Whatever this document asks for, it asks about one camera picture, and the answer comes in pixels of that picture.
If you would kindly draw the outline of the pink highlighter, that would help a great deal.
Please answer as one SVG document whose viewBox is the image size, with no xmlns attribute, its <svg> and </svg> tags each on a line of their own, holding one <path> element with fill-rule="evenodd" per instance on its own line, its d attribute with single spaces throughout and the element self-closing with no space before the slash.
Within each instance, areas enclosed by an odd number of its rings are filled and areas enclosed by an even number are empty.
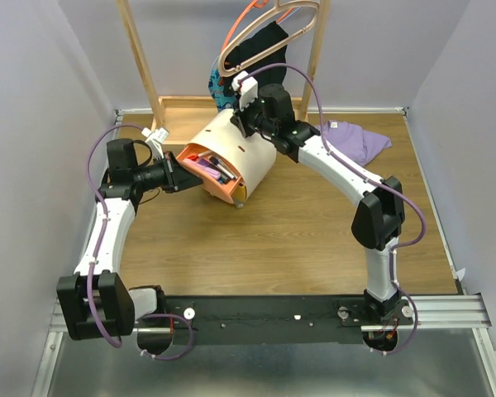
<svg viewBox="0 0 496 397">
<path fill-rule="evenodd" d="M 194 164 L 214 180 L 219 180 L 222 177 L 222 173 L 208 163 L 204 164 L 201 160 L 199 160 L 195 161 Z"/>
</svg>

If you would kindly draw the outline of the blue capped white marker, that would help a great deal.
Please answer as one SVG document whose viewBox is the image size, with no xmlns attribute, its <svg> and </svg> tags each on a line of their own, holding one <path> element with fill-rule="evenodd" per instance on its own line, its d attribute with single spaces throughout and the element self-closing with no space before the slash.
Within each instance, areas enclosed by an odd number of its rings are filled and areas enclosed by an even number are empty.
<svg viewBox="0 0 496 397">
<path fill-rule="evenodd" d="M 221 181 L 224 183 L 224 184 L 227 184 L 230 182 L 231 180 L 231 177 L 229 176 L 229 174 L 225 171 L 225 169 L 222 167 L 222 165 L 220 165 L 219 163 L 216 163 L 215 164 L 215 167 L 219 170 L 220 174 L 221 174 Z"/>
</svg>

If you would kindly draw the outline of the red capped white marker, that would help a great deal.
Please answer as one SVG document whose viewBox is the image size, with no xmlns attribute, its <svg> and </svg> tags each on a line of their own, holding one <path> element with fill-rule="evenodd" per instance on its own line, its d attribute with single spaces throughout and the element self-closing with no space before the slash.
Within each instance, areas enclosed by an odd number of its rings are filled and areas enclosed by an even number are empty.
<svg viewBox="0 0 496 397">
<path fill-rule="evenodd" d="M 211 155 L 211 154 L 212 154 L 212 151 L 203 151 L 203 152 L 200 152 L 197 154 L 189 155 L 188 159 L 193 160 L 193 161 L 197 161 L 198 159 L 204 158 L 204 157 Z"/>
</svg>

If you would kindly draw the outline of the black teal highlighter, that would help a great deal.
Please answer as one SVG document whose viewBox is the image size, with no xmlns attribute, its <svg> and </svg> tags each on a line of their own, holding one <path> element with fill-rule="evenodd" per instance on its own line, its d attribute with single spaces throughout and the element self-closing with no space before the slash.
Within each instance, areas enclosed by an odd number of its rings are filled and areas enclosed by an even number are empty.
<svg viewBox="0 0 496 397">
<path fill-rule="evenodd" d="M 233 169 L 232 169 L 231 167 L 229 167 L 228 165 L 224 165 L 224 168 L 225 168 L 225 169 L 229 172 L 229 174 L 231 175 L 231 177 L 230 177 L 230 178 L 237 180 L 237 178 L 238 178 L 238 177 L 237 177 L 236 173 L 233 171 Z"/>
</svg>

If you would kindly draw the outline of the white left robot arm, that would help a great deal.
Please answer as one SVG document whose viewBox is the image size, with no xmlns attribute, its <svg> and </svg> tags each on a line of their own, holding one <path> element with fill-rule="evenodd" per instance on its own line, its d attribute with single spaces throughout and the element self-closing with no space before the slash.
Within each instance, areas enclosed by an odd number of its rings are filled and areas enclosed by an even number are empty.
<svg viewBox="0 0 496 397">
<path fill-rule="evenodd" d="M 59 279 L 56 292 L 69 335 L 75 341 L 104 338 L 120 347 L 140 318 L 150 327 L 166 319 L 166 306 L 145 299 L 136 312 L 118 274 L 123 246 L 144 193 L 159 189 L 175 194 L 202 184 L 172 152 L 164 151 L 164 129 L 145 140 L 118 138 L 107 143 L 108 168 L 93 188 L 96 215 L 88 245 L 74 272 Z"/>
</svg>

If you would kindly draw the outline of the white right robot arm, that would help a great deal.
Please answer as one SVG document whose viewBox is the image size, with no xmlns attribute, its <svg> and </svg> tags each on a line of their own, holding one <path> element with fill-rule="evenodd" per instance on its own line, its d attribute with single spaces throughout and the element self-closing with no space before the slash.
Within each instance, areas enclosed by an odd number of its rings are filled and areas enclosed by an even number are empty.
<svg viewBox="0 0 496 397">
<path fill-rule="evenodd" d="M 236 95 L 231 123 L 244 138 L 258 135 L 277 152 L 315 170 L 336 186 L 356 208 L 351 224 L 354 238 L 364 247 L 367 285 L 362 310 L 372 323 L 391 318 L 401 294 L 394 286 L 393 249 L 405 220 L 402 185 L 360 168 L 344 155 L 329 153 L 320 131 L 296 119 L 289 93 L 280 84 L 263 88 L 234 83 Z"/>
</svg>

